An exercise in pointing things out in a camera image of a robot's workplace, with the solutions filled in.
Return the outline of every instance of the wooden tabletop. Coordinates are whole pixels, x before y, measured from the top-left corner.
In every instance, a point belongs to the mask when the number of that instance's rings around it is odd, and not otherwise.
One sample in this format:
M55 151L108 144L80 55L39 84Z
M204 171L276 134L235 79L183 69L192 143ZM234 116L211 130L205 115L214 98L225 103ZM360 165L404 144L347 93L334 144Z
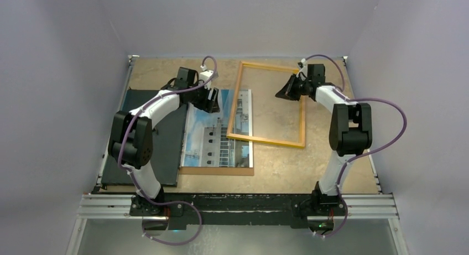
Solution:
M296 67L299 59L243 59L249 62ZM213 86L233 89L240 59L217 59L219 77ZM336 61L345 75L344 94L352 97L347 71L342 60ZM327 60L309 60L326 66L326 81L341 84L335 66ZM180 66L199 70L201 59L138 59L129 82L132 89L158 90L175 77ZM246 71L243 86L252 90L253 130L259 134L270 134L278 138L297 138L299 117L287 117L287 108L295 103L279 102L271 92L281 89L289 74L274 74L272 71ZM260 101L256 94L266 95ZM165 188L171 192L245 192L245 193L310 193L326 170L331 155L329 147L330 112L311 99L306 102L306 146L304 149L280 147L254 143L254 176L179 175L177 188ZM133 191L132 187L109 186L109 191ZM357 160L344 183L344 192L377 193L377 187L368 157Z

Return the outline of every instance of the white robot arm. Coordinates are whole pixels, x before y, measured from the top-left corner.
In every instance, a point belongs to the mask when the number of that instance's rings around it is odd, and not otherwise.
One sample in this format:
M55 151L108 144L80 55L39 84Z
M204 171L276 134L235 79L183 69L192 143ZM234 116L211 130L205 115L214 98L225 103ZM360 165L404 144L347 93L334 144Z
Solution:
M132 126L132 131L124 146L122 165L129 174L133 173L133 177L139 184L140 189L150 199L157 199L160 191L162 191L161 184L156 179L150 162L153 154L152 131L158 122L186 103L192 103L195 107L208 113L220 111L217 102L218 89L210 88L209 83L197 90L168 95L171 91L189 89L207 81L212 76L213 71L204 70L204 68L202 70L203 72L198 74L195 70L179 68L178 76L163 86L162 90L153 99L129 112L119 111L114 116L108 152L118 160L124 132L130 120L138 115L138 119ZM137 194L143 197L140 190L137 190Z
M305 64L305 60L299 63L300 72L292 74L288 83L275 96L287 100L300 100L302 95L306 95L332 113L329 131L332 154L326 172L316 184L315 190L323 198L333 198L338 194L337 180L344 163L362 154L371 146L371 107L366 103L346 101L347 98L335 85L325 82L323 64L308 65L307 76L303 74ZM350 127L350 122L357 126ZM342 173L342 180L347 176L351 165L352 163L349 163Z

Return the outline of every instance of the wooden frame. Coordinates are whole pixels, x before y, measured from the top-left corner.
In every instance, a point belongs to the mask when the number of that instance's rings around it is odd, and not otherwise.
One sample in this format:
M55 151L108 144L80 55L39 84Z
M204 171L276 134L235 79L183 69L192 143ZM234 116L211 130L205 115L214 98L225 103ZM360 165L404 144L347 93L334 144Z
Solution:
M222 175L222 176L253 176L252 168L220 168L206 166L181 166L179 174L183 175Z
M258 143L275 144L275 145L282 145L282 146L294 147L294 148L304 148L305 143L306 143L306 98L304 96L302 96L300 100L299 142L291 142L287 140L275 140L275 139L269 139L269 138L263 138L263 137L247 136L247 135L232 133L233 123L235 120L236 106L237 106L237 97L239 93L239 88L241 86L243 68L245 67L253 68L253 69L270 70L270 71L285 71L285 72L290 72L290 73L295 73L295 74L298 72L298 69L294 69L290 67L267 65L267 64L260 64L260 63L249 63L249 62L241 61L239 63L236 87L234 88L233 104L231 106L230 120L228 122L228 130L226 133L226 137L232 138L232 139L238 139L238 140L249 140L249 141L258 142Z

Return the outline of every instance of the purple cable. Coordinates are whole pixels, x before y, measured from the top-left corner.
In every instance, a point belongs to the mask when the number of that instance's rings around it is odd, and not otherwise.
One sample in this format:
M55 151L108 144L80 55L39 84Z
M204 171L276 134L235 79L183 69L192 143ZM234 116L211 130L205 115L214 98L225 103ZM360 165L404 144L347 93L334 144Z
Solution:
M339 175L338 175L338 178L337 178L337 195L339 197L339 199L342 201L342 202L345 202L343 200L343 197L342 197L342 194L340 193L340 181L342 180L342 176L343 176L343 172L345 171L345 169L347 168L347 165L355 160L357 160L358 158L362 158L362 157L366 157L368 155L371 155L371 154L374 154L374 153L378 153L386 148L388 148L389 146L391 146L393 143L395 143L401 136L402 134L404 134L405 132L405 129L407 128L407 116L405 115L404 111L402 110L402 108L400 108L398 105L396 105L395 103L393 102L390 102L388 100L384 100L384 99L381 99L381 98L374 98L374 97L366 97L366 98L355 98L355 99L348 99L347 97L345 97L341 92L338 92L337 90L333 89L333 92L338 95L340 98L342 98L343 100L349 102L349 101L353 101L353 102L365 102L365 101L373 101L373 102L380 102L380 103L385 103L387 105L390 105L392 107L394 107L395 109L397 109L400 113L400 115L402 116L402 120L403 120L403 125L402 125L402 129L400 130L399 134L397 134L397 136L392 139L389 143L379 147L378 149L375 149L373 151L369 151L369 152L366 152L366 153L363 153L363 154L360 154L360 155L357 155L355 157L352 157L350 158L349 160L347 160L343 165L342 165L342 168L340 169L340 172L339 172ZM343 228L343 226L345 225L345 222L347 221L347 218L348 218L348 207L347 207L347 204L344 204L344 208L345 208L345 216L343 217L343 220L342 222L340 223L340 225L337 227L337 229L335 229L334 231L332 231L330 234L327 235L327 237L331 237L333 235L335 235L341 228Z
M209 77L209 79L207 81L205 81L203 84L199 84L195 87L192 87L192 88L189 88L189 89L183 89L183 90L179 90L179 91L172 91L172 92L168 92L168 93L164 93L162 95L159 95L153 99L151 99L150 101L148 101L143 107L142 109L140 109L134 116L133 118L131 119L130 123L129 123L129 126L127 127L126 129L126 132L124 134L124 138L122 139L122 146L121 146L121 150L119 151L119 156L117 158L117 166L119 168L121 168L122 170L125 170L125 171L128 171L130 172L130 176L131 176L131 179L132 179L132 182L133 184L135 185L135 187L137 188L137 190L140 191L140 193L142 194L142 196L147 200L149 201L151 204L153 205L157 205L157 206L164 206L164 205L170 205L170 204L185 204L185 205L189 205L192 209L195 210L195 212L197 213L197 216L199 217L199 227L197 229L197 232L195 232L195 234L189 238L188 240L186 241L182 241L182 242L168 242L168 241L164 241L164 240L159 240L157 238L154 238L152 236L150 236L148 233L145 232L144 230L144 227L142 227L142 230L143 230L143 234L148 237L149 239L153 240L153 241L156 241L156 242L159 242L159 243L162 243L162 244L165 244L165 245L170 245L170 246L180 246L180 245L184 245L184 244L187 244L189 242L191 242L192 240L194 240L199 234L200 234L200 231L202 230L202 216L200 215L200 212L197 210L197 208L190 204L189 202L186 202L186 201L170 201L170 202L163 202L163 203L159 203L159 202L155 202L153 201L152 199L150 199L150 197L145 193L145 191L143 191L140 187L140 185L138 184L137 180L135 179L135 176L134 174L132 173L131 169L130 168L126 168L122 165L122 156L124 155L124 144L127 142L127 139L129 137L129 134L130 134L130 131L132 129L132 125L135 123L135 121L137 120L138 116L143 112L143 110L146 110L151 104L153 104L154 102L156 102L157 100L163 98L163 97L166 97L166 96L170 96L170 95L175 95L175 94L178 94L178 93L186 93L186 92L190 92L190 91L193 91L193 90L197 90L201 87L204 87L206 84L208 84L214 77L214 75L217 73L217 61L215 60L214 57L212 56L206 56L203 60L202 60L202 65L205 64L205 61L207 59L211 59L213 61L213 74Z
M305 60L309 60L309 59L314 58L314 57L326 58L326 59L330 60L332 63L334 63L334 65L336 65L336 68L338 69L338 71L339 71L339 73L340 73L340 78L342 79L342 87L339 88L339 90L340 90L341 92L343 92L344 89L345 89L345 78L343 77L342 70L340 69L340 67L338 66L338 64L337 64L333 59L331 59L329 56L326 56L326 55L323 55L323 54L314 54L314 55L311 55L311 56L305 58Z

